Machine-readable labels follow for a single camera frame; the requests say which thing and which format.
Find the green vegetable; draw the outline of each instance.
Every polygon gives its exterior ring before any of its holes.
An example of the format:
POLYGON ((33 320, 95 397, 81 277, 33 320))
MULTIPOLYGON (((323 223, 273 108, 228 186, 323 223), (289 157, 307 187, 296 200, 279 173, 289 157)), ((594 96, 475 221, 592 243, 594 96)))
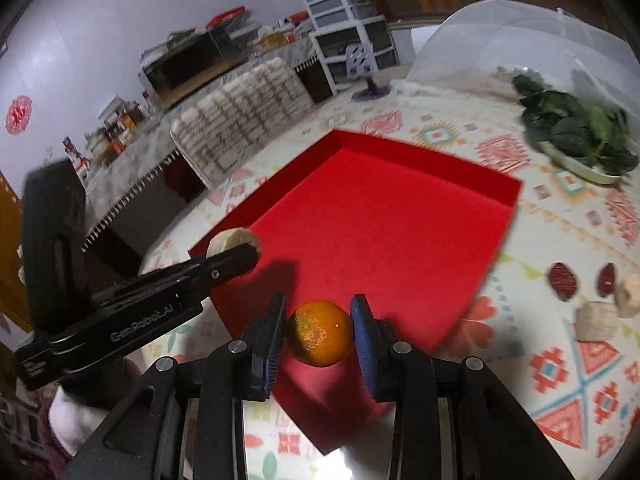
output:
POLYGON ((638 165, 638 156, 626 148, 629 127, 622 108, 583 105, 571 94, 545 90, 526 75, 514 77, 513 86, 522 96, 529 142, 548 140, 568 156, 610 175, 625 174, 638 165))

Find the red box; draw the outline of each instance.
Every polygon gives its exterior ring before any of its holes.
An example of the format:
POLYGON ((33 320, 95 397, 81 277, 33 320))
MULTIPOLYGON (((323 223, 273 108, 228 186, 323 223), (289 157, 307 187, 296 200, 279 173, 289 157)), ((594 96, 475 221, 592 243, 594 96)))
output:
MULTIPOLYGON (((247 226, 262 240, 254 272, 211 299, 232 336, 284 292, 287 315, 311 300, 349 311, 363 293, 398 337, 434 352, 456 327, 494 260, 520 181, 404 142, 334 130, 238 205, 218 232, 247 226)), ((312 368, 283 352, 274 396, 322 452, 387 406, 373 402, 355 352, 312 368)))

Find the white wall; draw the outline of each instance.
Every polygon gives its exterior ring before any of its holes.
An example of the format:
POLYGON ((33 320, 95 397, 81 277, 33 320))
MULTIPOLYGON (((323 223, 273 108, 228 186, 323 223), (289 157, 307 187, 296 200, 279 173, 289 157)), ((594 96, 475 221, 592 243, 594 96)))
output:
POLYGON ((29 169, 65 156, 66 136, 84 150, 83 134, 99 126, 113 95, 142 100, 143 50, 240 5, 264 23, 280 16, 271 0, 34 0, 0 59, 0 120, 19 95, 33 101, 23 134, 11 136, 0 123, 0 169, 11 186, 21 194, 29 169))

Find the microwave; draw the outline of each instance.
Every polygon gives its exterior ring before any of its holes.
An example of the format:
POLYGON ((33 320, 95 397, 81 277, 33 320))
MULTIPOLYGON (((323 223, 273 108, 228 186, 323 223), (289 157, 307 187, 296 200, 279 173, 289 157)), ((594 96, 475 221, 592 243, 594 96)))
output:
POLYGON ((169 47, 161 57, 143 67, 140 83, 158 96, 167 110, 207 82, 245 61, 223 27, 213 27, 169 47))

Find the orange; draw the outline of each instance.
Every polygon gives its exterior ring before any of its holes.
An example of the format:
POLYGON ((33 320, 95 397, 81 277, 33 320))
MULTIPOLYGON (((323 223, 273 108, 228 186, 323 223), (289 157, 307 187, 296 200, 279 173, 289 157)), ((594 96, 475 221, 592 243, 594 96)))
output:
POLYGON ((351 317, 330 301, 311 301, 287 320, 285 335, 294 357, 324 368, 335 365, 353 350, 351 317))

